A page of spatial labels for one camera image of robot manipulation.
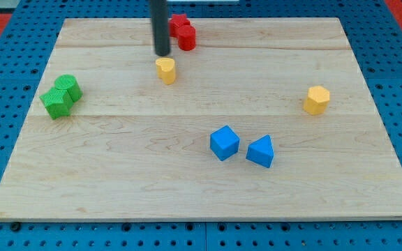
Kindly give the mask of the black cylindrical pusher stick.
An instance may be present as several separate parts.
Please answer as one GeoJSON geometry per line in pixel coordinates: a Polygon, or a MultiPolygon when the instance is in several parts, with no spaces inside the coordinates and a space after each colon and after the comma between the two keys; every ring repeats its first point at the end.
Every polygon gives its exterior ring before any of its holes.
{"type": "Polygon", "coordinates": [[[154,51],[158,56],[167,56],[170,53],[167,1],[149,0],[149,11],[154,39],[154,51]]]}

